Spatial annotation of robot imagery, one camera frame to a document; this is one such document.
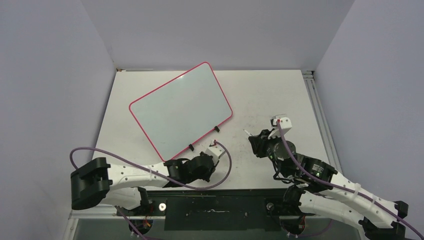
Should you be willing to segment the pink-framed whiteboard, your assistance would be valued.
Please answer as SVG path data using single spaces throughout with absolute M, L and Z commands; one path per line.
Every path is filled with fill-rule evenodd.
M 234 114 L 208 62 L 135 99 L 128 110 L 163 162 L 188 150 Z

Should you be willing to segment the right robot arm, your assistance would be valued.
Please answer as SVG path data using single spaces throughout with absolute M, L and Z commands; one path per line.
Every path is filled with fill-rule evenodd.
M 350 181 L 330 164 L 297 153 L 282 130 L 264 129 L 257 135 L 249 134 L 248 141 L 257 158 L 271 161 L 273 178 L 290 185 L 282 197 L 287 213 L 343 222 L 369 240 L 403 240 L 406 229 L 413 228 L 405 220 L 407 203 L 385 200 Z

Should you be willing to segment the black whiteboard marker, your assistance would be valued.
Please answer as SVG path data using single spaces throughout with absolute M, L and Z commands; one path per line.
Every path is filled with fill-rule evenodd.
M 249 131 L 247 131 L 246 129 L 243 129 L 243 131 L 249 136 L 249 137 L 252 137 L 253 136 L 253 134 L 252 133 L 250 133 Z

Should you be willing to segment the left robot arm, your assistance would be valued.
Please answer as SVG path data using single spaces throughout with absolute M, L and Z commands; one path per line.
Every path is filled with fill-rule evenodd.
M 71 208 L 115 205 L 141 216 L 149 210 L 142 188 L 176 188 L 196 180 L 209 182 L 218 163 L 218 155 L 204 152 L 193 159 L 171 159 L 141 168 L 112 164 L 105 157 L 97 157 L 71 173 Z

